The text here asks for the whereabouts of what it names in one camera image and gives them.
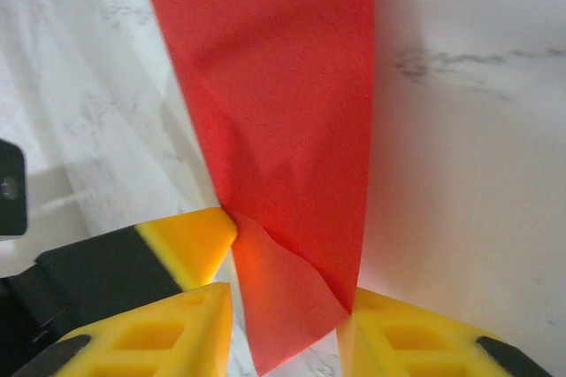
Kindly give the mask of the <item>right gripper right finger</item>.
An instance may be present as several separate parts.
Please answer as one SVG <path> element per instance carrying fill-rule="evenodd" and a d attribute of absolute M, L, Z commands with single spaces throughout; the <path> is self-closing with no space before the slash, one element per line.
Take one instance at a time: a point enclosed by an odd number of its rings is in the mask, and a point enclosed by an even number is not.
<path fill-rule="evenodd" d="M 357 289 L 338 327 L 344 376 L 548 376 L 517 347 L 485 330 Z"/>

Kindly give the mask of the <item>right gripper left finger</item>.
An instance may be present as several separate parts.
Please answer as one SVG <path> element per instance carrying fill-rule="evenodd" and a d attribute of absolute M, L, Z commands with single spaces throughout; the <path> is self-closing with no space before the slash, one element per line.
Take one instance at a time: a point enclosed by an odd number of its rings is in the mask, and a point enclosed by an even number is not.
<path fill-rule="evenodd" d="M 79 327 L 18 376 L 224 376 L 233 307 L 226 282 Z"/>

